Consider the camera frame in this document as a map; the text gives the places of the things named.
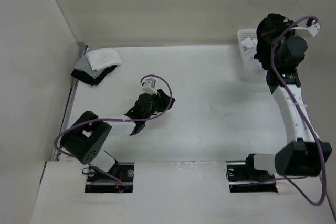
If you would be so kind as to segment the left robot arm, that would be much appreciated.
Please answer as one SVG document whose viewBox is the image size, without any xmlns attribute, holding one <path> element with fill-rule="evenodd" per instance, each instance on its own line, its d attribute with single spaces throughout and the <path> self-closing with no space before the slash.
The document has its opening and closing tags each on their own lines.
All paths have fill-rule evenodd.
<svg viewBox="0 0 336 224">
<path fill-rule="evenodd" d="M 80 163 L 97 167 L 104 180 L 113 181 L 118 175 L 118 168 L 116 159 L 103 149 L 107 138 L 139 134 L 145 128 L 146 119 L 166 109 L 169 110 L 174 102 L 174 98 L 165 94 L 162 89 L 158 89 L 154 94 L 139 95 L 134 106 L 127 111 L 120 122 L 93 122 L 98 116 L 92 111 L 86 111 L 75 124 L 85 121 L 89 123 L 64 134 L 60 140 L 60 146 Z"/>
</svg>

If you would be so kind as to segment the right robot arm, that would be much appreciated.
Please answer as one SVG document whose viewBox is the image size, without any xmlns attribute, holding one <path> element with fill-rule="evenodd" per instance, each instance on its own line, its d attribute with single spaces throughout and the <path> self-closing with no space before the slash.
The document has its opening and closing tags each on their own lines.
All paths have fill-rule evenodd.
<svg viewBox="0 0 336 224">
<path fill-rule="evenodd" d="M 269 51 L 259 48 L 257 55 L 270 58 L 270 63 L 266 65 L 266 83 L 279 107 L 287 144 L 276 154 L 248 155 L 243 168 L 248 179 L 257 179 L 262 172 L 316 177 L 325 168 L 332 148 L 328 142 L 319 139 L 310 123 L 297 71 L 308 49 L 301 32 L 313 37 L 319 28 L 319 24 L 314 24 L 308 28 L 291 28 L 285 35 L 275 30 L 259 33 L 258 41 L 270 46 Z"/>
</svg>

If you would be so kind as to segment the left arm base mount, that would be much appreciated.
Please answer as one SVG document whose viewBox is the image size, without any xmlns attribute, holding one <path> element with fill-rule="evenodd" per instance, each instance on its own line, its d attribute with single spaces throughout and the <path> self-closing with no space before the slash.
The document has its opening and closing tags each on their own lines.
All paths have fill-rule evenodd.
<svg viewBox="0 0 336 224">
<path fill-rule="evenodd" d="M 132 193 L 134 169 L 134 163 L 115 163 L 110 169 L 109 174 L 124 182 L 123 186 L 96 168 L 85 167 L 82 169 L 82 174 L 86 176 L 85 193 Z"/>
</svg>

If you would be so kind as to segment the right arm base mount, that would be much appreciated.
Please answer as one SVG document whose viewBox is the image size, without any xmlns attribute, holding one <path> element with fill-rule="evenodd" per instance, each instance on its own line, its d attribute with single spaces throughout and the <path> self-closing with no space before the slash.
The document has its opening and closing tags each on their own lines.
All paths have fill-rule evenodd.
<svg viewBox="0 0 336 224">
<path fill-rule="evenodd" d="M 227 161 L 226 178 L 231 193 L 277 193 L 274 174 L 256 170 L 245 161 Z"/>
</svg>

